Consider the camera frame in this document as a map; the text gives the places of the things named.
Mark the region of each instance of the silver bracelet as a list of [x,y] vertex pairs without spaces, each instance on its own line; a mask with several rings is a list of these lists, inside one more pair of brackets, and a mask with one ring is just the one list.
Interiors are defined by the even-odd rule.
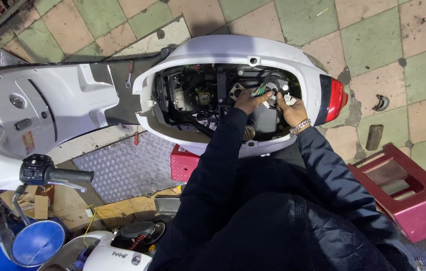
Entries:
[[301,123],[295,127],[290,128],[290,133],[296,134],[296,132],[300,131],[305,125],[311,124],[312,121],[310,119],[302,120]]

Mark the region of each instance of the man's left hand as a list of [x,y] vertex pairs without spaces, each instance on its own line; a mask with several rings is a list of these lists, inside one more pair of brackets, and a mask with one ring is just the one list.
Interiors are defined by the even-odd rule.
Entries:
[[273,95],[272,91],[268,91],[265,94],[258,96],[258,97],[252,97],[252,92],[256,88],[248,88],[241,91],[238,99],[236,100],[236,103],[234,104],[235,108],[240,108],[243,110],[247,115],[251,114],[255,108],[258,107],[259,104],[261,104],[264,101],[268,101],[270,97]]

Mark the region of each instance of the cigarette butt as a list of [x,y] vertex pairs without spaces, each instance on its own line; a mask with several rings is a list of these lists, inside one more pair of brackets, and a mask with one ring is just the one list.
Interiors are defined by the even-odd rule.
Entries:
[[325,11],[327,11],[328,8],[324,9],[322,12],[320,12],[319,14],[316,15],[316,17],[322,15],[322,13],[324,13]]

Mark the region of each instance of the black jacket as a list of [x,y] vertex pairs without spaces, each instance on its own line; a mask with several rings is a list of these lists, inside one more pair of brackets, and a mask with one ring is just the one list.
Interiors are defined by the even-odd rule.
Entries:
[[246,121],[234,108],[218,126],[149,270],[414,269],[392,221],[317,129],[296,141],[305,172],[238,159]]

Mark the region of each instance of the handlebar grip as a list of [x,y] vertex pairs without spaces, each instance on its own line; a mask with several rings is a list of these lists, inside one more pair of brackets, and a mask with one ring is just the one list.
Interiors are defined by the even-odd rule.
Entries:
[[62,169],[49,166],[46,169],[45,179],[46,181],[65,180],[91,183],[94,179],[94,171]]

